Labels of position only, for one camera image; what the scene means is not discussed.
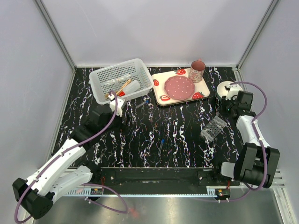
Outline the clear plastic funnel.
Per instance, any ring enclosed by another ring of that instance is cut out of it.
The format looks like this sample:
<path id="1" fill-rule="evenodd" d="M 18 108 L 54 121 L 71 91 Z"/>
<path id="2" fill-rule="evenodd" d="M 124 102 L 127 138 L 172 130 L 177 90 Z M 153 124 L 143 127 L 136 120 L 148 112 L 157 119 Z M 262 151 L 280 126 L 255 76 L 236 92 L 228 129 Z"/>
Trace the clear plastic funnel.
<path id="1" fill-rule="evenodd" d="M 114 79 L 108 80 L 107 82 L 104 83 L 104 85 L 116 85 L 118 84 L 120 81 L 125 80 L 126 78 L 128 78 L 127 75 L 122 76 L 122 77 L 116 77 Z"/>

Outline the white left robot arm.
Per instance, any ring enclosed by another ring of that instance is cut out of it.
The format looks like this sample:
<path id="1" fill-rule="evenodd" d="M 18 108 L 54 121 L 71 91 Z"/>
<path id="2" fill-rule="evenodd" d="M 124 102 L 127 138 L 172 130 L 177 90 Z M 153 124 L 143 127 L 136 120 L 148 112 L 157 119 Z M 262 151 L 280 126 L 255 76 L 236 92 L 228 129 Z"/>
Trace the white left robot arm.
<path id="1" fill-rule="evenodd" d="M 95 107 L 81 124 L 73 129 L 61 148 L 35 173 L 26 179 L 17 178 L 13 192 L 17 201 L 14 220 L 18 219 L 19 208 L 25 209 L 30 217 L 42 218 L 53 204 L 77 186 L 97 183 L 104 184 L 102 169 L 92 162 L 82 163 L 75 171 L 61 176 L 79 157 L 88 152 L 99 137 L 111 130 L 121 131 L 126 120 L 123 118 L 123 103 Z"/>

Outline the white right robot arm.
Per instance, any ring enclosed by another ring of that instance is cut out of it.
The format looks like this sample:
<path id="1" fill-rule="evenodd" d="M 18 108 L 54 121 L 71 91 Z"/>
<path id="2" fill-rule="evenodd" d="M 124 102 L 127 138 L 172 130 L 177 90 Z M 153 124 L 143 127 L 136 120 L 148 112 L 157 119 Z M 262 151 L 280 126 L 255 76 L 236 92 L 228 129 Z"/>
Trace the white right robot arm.
<path id="1" fill-rule="evenodd" d="M 213 182 L 223 185 L 229 177 L 258 189 L 269 188 L 280 158 L 278 149 L 272 148 L 258 127 L 256 113 L 251 111 L 253 93 L 226 89 L 221 97 L 221 112 L 231 117 L 239 130 L 244 146 L 235 163 L 223 162 L 212 173 Z"/>

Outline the wooden test tube clamp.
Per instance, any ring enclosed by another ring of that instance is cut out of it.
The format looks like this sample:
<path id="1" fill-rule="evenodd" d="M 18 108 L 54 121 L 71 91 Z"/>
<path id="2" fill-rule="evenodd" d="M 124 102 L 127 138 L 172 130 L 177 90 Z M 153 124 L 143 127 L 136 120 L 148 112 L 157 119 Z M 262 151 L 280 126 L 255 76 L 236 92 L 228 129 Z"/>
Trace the wooden test tube clamp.
<path id="1" fill-rule="evenodd" d="M 123 89 L 129 85 L 131 83 L 131 79 L 129 79 L 117 92 L 116 92 L 116 95 L 119 96 L 119 94 L 123 91 Z"/>

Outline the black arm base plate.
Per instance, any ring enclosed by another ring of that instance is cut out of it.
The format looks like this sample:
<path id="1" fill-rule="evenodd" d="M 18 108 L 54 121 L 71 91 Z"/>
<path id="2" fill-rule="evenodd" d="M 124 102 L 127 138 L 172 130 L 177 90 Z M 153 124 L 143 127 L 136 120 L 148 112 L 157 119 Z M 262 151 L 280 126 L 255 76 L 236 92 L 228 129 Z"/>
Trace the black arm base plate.
<path id="1" fill-rule="evenodd" d="M 215 188 L 240 185 L 214 168 L 102 168 L 92 183 L 124 196 L 212 196 Z"/>

